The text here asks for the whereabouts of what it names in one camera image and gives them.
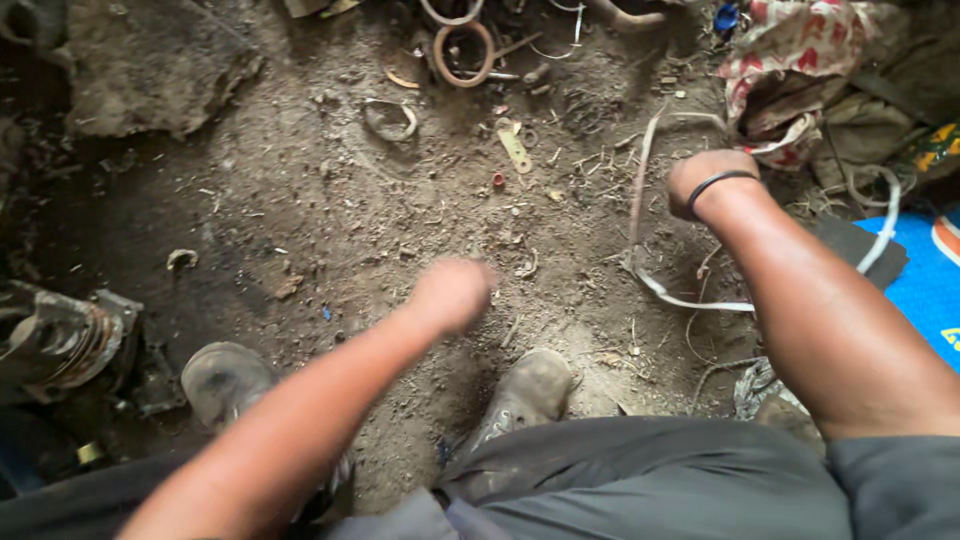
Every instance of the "forearm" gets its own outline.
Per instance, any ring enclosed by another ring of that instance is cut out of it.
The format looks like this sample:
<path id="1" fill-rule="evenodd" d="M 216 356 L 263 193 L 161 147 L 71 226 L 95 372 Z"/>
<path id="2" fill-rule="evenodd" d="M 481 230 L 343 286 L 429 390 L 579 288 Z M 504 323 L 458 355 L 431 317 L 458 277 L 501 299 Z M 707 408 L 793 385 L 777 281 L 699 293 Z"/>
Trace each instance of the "forearm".
<path id="1" fill-rule="evenodd" d="M 900 311 L 760 184 L 725 182 L 698 215 L 731 250 L 771 362 L 825 435 L 960 434 L 960 379 Z"/>
<path id="2" fill-rule="evenodd" d="M 122 538 L 247 538 L 287 523 L 371 403 L 440 335 L 402 307 L 285 380 L 170 477 Z"/>

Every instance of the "dirt floor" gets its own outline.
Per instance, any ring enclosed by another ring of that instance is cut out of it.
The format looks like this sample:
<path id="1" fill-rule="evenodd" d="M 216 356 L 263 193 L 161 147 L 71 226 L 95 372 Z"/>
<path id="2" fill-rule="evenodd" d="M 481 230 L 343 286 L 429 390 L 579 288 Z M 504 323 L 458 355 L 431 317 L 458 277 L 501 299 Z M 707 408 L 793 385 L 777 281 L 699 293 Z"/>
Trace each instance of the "dirt floor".
<path id="1" fill-rule="evenodd" d="M 431 260 L 488 261 L 500 285 L 486 317 L 431 349 L 361 429 L 361 513 L 429 484 L 482 414 L 497 377 L 526 349 L 557 349 L 582 375 L 569 418 L 684 414 L 710 362 L 756 355 L 749 314 L 701 312 L 691 322 L 691 310 L 658 300 L 614 257 L 627 244 L 630 157 L 640 141 L 616 152 L 615 142 L 643 131 L 665 104 L 722 113 L 722 81 L 711 73 L 723 51 L 711 48 L 699 10 L 672 12 L 669 25 L 642 37 L 616 36 L 588 18 L 582 46 L 551 61 L 553 91 L 531 96 L 518 83 L 429 83 L 404 52 L 413 48 L 408 36 L 378 4 L 326 21 L 290 20 L 279 3 L 246 5 L 244 32 L 267 57 L 260 74 L 185 141 L 77 140 L 63 152 L 83 171 L 43 179 L 49 165 L 34 165 L 17 190 L 27 211 L 12 224 L 13 272 L 30 278 L 32 264 L 53 290 L 83 297 L 107 286 L 144 303 L 179 364 L 209 342 L 230 340 L 289 374 L 333 348 L 338 333 L 354 335 L 402 303 Z M 547 54 L 572 42 L 575 15 L 545 2 L 531 1 L 517 21 L 516 37 L 544 31 L 538 47 Z M 8 56 L 22 60 L 21 53 Z M 539 61 L 525 48 L 504 70 L 524 73 Z M 29 79 L 44 76 L 24 79 L 10 65 L 0 83 L 11 96 L 5 109 L 46 118 L 31 141 L 58 145 L 62 126 L 49 111 L 67 111 L 65 82 L 47 74 L 49 95 L 37 93 Z M 423 89 L 392 83 L 384 66 Z M 564 122 L 574 90 L 602 113 L 598 133 Z M 416 135 L 388 143 L 366 129 L 359 105 L 371 97 L 410 106 Z M 501 105 L 502 116 L 539 137 L 528 149 L 533 170 L 522 177 L 492 132 Z M 647 267 L 681 298 L 744 301 L 723 251 L 698 281 L 716 240 L 671 217 L 662 194 L 673 160 L 720 138 L 708 126 L 663 126 L 644 204 Z M 575 166 L 597 153 L 602 162 Z M 507 178 L 502 192 L 491 187 L 497 171 Z M 178 248 L 200 259 L 173 274 L 165 264 Z M 517 276 L 534 264 L 532 275 Z M 278 298 L 291 280 L 296 292 Z M 695 414 L 729 414 L 734 380 L 711 378 Z M 99 420 L 74 428 L 82 431 L 76 436 L 100 441 L 114 460 L 192 448 L 210 436 L 187 409 L 141 421 L 108 403 L 77 406 L 62 415 L 94 410 Z"/>

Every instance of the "black wristband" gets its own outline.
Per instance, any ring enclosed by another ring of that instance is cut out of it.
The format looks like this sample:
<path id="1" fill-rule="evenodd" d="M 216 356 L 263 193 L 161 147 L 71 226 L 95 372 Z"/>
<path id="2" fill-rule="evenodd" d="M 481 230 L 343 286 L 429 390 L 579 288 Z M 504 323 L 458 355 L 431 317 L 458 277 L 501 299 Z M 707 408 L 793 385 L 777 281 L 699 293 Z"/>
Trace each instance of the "black wristband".
<path id="1" fill-rule="evenodd" d="M 726 180 L 727 178 L 752 178 L 759 182 L 759 178 L 750 171 L 726 171 L 720 174 L 715 174 L 710 178 L 704 180 L 700 185 L 690 193 L 690 198 L 686 200 L 686 211 L 693 217 L 696 217 L 697 214 L 693 211 L 693 203 L 697 202 L 697 197 L 699 197 L 708 187 L 714 185 L 721 180 Z"/>

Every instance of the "dirty boot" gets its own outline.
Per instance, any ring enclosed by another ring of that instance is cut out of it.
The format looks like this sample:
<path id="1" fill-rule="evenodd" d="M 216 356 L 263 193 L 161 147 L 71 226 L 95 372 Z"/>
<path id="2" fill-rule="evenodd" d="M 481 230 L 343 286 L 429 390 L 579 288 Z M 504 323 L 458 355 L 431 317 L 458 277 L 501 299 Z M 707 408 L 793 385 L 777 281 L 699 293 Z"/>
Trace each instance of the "dirty boot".
<path id="1" fill-rule="evenodd" d="M 457 454 L 470 454 L 510 431 L 556 422 L 564 414 L 572 383 L 573 376 L 560 353 L 528 351 L 497 383 L 480 426 Z"/>
<path id="2" fill-rule="evenodd" d="M 279 376 L 250 349 L 221 341 L 203 347 L 183 368 L 180 383 L 197 418 L 225 430 L 279 382 Z"/>
<path id="3" fill-rule="evenodd" d="M 279 375 L 263 356 L 227 341 L 211 343 L 197 351 L 180 375 L 183 393 L 194 414 L 204 426 L 217 432 L 233 424 L 279 381 Z M 347 452 L 302 510 L 301 518 L 312 521 L 317 516 L 323 516 L 323 520 L 349 515 L 352 480 L 353 459 Z"/>

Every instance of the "metal ring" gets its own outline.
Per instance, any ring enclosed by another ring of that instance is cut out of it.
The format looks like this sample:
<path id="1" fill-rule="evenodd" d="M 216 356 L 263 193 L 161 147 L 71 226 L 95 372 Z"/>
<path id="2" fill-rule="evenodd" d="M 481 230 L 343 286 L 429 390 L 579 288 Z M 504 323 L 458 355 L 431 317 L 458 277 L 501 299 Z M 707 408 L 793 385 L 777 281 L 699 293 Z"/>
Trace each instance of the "metal ring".
<path id="1" fill-rule="evenodd" d="M 437 13 L 437 11 L 433 9 L 433 6 L 430 5 L 430 0 L 420 0 L 420 5 L 423 6 L 423 9 L 433 18 L 433 20 L 439 22 L 440 24 L 459 26 L 461 24 L 467 24 L 471 20 L 477 18 L 477 15 L 480 14 L 480 9 L 483 8 L 483 0 L 476 0 L 476 3 L 473 4 L 473 6 L 470 8 L 470 11 L 466 15 L 456 19 L 448 19 Z"/>
<path id="2" fill-rule="evenodd" d="M 454 30 L 471 30 L 481 39 L 483 39 L 484 46 L 487 49 L 487 55 L 483 59 L 483 66 L 480 67 L 480 71 L 477 72 L 476 76 L 472 79 L 460 79 L 455 76 L 453 73 L 450 73 L 450 68 L 447 67 L 446 62 L 444 61 L 444 41 L 446 37 L 450 35 L 450 32 Z M 434 62 L 437 64 L 437 70 L 440 71 L 440 75 L 450 84 L 454 86 L 459 86 L 460 88 L 470 88 L 471 86 L 477 86 L 480 83 L 483 83 L 487 80 L 487 76 L 490 75 L 490 72 L 493 70 L 493 37 L 490 35 L 484 25 L 480 24 L 475 20 L 466 22 L 457 26 L 444 26 L 437 33 L 437 38 L 433 42 L 433 56 Z"/>

